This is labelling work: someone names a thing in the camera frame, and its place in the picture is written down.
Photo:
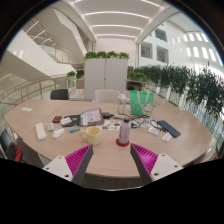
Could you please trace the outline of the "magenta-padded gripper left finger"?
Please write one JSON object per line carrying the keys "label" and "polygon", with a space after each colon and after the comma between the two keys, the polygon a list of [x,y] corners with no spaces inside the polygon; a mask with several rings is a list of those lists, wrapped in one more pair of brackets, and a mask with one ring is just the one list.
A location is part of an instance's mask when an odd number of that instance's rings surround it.
{"label": "magenta-padded gripper left finger", "polygon": [[66,157],[57,156],[44,167],[44,170],[81,186],[92,156],[93,146],[87,145]]}

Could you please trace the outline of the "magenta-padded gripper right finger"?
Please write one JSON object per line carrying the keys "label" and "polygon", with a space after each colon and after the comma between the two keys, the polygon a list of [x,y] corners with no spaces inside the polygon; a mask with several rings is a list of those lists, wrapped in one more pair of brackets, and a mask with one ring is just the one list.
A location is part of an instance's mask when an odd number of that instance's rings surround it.
{"label": "magenta-padded gripper right finger", "polygon": [[143,185],[147,185],[182,169],[167,154],[156,153],[132,143],[130,153],[136,164]]}

